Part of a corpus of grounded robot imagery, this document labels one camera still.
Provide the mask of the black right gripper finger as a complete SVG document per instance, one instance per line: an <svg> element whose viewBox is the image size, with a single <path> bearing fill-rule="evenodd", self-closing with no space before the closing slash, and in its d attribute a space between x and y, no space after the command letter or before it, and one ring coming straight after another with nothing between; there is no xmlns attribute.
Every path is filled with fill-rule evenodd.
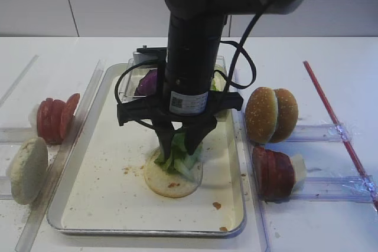
<svg viewBox="0 0 378 252"><path fill-rule="evenodd" d="M216 128L217 122L204 122L190 126L185 133L185 149L193 155L203 139Z"/></svg>

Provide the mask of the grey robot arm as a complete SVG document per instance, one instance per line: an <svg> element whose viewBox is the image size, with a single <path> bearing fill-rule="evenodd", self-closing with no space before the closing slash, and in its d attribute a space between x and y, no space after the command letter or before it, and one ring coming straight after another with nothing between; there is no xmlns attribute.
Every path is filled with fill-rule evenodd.
<svg viewBox="0 0 378 252"><path fill-rule="evenodd" d="M235 55L263 14L288 14L302 0L164 0L170 11L168 45L158 51L157 89L153 95L119 102L120 125L134 121L153 129L161 154L169 158L171 142L182 123L185 149L193 154L217 124L223 110L240 110L243 98L228 89L212 91L211 81L221 34L230 14L251 14L253 19L235 44Z"/></svg>

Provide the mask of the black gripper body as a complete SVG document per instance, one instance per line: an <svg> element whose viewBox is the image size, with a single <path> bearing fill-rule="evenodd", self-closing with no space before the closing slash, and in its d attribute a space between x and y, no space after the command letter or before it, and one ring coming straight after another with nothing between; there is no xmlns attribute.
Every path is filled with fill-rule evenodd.
<svg viewBox="0 0 378 252"><path fill-rule="evenodd" d="M217 124L216 114L229 109L240 110L243 98L237 92L207 91L199 95L172 91L168 101L154 94L117 105L120 126L130 121L142 123L181 122L182 132L211 132Z"/></svg>

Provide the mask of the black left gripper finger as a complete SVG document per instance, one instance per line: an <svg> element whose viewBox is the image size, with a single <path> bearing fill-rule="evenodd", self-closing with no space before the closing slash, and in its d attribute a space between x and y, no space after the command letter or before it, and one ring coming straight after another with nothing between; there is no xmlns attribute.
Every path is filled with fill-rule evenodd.
<svg viewBox="0 0 378 252"><path fill-rule="evenodd" d="M174 137L173 125L153 125L159 140L162 161L165 162L171 154L171 144Z"/></svg>

